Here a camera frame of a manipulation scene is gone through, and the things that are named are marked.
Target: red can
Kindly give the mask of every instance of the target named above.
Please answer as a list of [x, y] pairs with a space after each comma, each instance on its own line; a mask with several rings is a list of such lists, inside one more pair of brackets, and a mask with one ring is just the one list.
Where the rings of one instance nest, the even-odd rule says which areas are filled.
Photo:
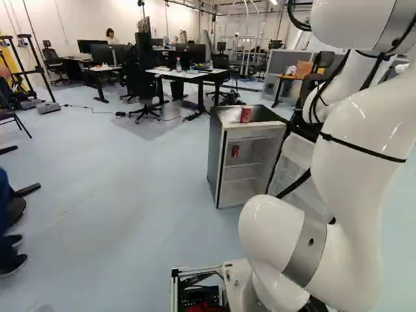
[[250, 120], [252, 119], [252, 113], [253, 109], [250, 106], [241, 107], [240, 122], [244, 124], [250, 122]]

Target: blue jeans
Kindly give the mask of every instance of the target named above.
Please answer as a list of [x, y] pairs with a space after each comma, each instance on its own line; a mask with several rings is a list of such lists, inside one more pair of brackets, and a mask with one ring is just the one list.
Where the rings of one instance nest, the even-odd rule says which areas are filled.
[[0, 167], [0, 266], [8, 265], [16, 256], [15, 249], [3, 237], [9, 225], [7, 204], [9, 200], [10, 185], [7, 173]]

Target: small cabinet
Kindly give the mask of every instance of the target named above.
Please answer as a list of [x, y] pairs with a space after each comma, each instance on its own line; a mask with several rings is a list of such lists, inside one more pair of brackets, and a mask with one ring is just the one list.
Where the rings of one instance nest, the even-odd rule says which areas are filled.
[[266, 194], [286, 124], [264, 105], [251, 108], [249, 123], [239, 122], [241, 106], [211, 109], [207, 178], [216, 208]]

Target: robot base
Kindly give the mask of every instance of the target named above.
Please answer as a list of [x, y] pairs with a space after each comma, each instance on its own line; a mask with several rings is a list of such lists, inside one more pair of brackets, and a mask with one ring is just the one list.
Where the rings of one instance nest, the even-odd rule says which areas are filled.
[[34, 109], [38, 104], [43, 103], [44, 100], [42, 99], [28, 99], [26, 101], [21, 101], [21, 109], [26, 111], [27, 109]]
[[[252, 268], [247, 259], [227, 261], [221, 266], [201, 268], [174, 268], [171, 279], [170, 311], [186, 311], [189, 306], [183, 306], [184, 283], [189, 287], [204, 281], [202, 285], [215, 284], [213, 276], [220, 276], [219, 304], [231, 312], [270, 312], [258, 299], [252, 283]], [[326, 306], [311, 297], [300, 312], [328, 312]]]
[[55, 112], [60, 110], [59, 103], [53, 103], [53, 102], [44, 102], [41, 104], [38, 104], [36, 106], [36, 109], [38, 110], [38, 113], [43, 115], [47, 114], [49, 112]]

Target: shoe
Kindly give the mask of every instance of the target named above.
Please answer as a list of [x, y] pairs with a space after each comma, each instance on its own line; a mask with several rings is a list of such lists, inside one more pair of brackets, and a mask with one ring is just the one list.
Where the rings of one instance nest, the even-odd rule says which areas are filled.
[[27, 255], [17, 255], [10, 265], [0, 267], [0, 278], [7, 278], [15, 274], [27, 261]]
[[7, 235], [4, 236], [3, 239], [7, 244], [12, 245], [14, 249], [18, 249], [23, 242], [23, 236], [20, 234]]
[[7, 205], [10, 222], [8, 228], [13, 228], [22, 218], [26, 210], [26, 201], [20, 197], [11, 198]]

